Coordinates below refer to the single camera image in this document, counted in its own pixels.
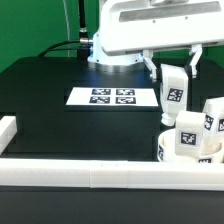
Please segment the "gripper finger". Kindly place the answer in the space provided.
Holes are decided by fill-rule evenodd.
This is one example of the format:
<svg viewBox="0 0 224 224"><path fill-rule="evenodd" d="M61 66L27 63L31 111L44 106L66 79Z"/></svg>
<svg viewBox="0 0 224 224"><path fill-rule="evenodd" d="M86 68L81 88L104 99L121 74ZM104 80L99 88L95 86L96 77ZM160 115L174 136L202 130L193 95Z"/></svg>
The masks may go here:
<svg viewBox="0 0 224 224"><path fill-rule="evenodd" d="M144 64L151 72L150 78L153 82L157 82L160 80L160 69L153 62L154 52L152 50L144 50L142 53L142 58Z"/></svg>
<svg viewBox="0 0 224 224"><path fill-rule="evenodd" d="M197 77L197 63L199 62L203 48L201 44L192 45L189 50L190 61L185 66L186 73L192 77Z"/></svg>

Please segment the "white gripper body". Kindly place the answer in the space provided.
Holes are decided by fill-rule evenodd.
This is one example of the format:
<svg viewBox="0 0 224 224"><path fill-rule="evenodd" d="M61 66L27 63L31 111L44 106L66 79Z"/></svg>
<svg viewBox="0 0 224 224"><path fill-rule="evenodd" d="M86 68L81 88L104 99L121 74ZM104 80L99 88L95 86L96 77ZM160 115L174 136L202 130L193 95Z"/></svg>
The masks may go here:
<svg viewBox="0 0 224 224"><path fill-rule="evenodd" d="M108 0L101 46L109 55L224 42L224 0Z"/></svg>

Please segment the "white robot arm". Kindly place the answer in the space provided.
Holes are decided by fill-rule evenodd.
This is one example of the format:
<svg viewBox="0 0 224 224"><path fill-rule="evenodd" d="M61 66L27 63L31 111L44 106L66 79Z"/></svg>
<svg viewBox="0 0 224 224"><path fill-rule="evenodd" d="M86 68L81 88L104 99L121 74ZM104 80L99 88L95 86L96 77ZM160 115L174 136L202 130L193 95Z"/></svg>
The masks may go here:
<svg viewBox="0 0 224 224"><path fill-rule="evenodd" d="M197 74L202 49L224 45L224 0L99 0L93 67L126 70L144 62L157 78L153 54L187 49Z"/></svg>

